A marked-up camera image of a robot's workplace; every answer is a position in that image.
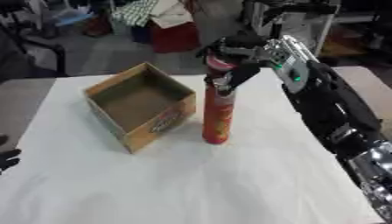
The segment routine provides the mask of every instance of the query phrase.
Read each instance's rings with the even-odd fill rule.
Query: pringles can
[[[204,107],[203,137],[210,144],[222,144],[228,140],[235,105],[235,91],[219,94],[212,79],[222,78],[234,64],[217,59],[213,54],[206,56],[206,96]]]

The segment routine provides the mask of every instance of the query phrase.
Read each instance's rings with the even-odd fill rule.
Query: white paper
[[[191,13],[189,13],[182,3],[178,3],[158,17],[151,19],[162,29],[171,28],[188,22],[193,22]]]
[[[12,224],[368,224],[380,221],[262,70],[239,88],[229,141],[201,137],[197,113],[130,155],[90,112],[82,89],[105,76],[58,79],[22,137],[21,164],[0,177]]]
[[[159,0],[150,14],[152,16],[160,16],[178,3],[179,0]]]

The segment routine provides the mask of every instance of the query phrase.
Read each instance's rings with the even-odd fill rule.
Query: wooden box
[[[195,112],[196,96],[149,63],[85,90],[93,112],[131,153]]]

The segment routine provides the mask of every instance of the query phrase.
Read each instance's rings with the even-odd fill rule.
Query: box label
[[[162,114],[151,128],[151,133],[160,133],[168,130],[181,118],[182,111],[179,108],[170,109]]]

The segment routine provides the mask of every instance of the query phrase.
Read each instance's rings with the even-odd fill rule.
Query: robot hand
[[[0,146],[5,144],[7,141],[7,136],[0,135]],[[19,158],[17,158],[17,156],[20,154],[20,152],[21,150],[8,150],[0,152],[0,174],[8,168],[19,163]]]

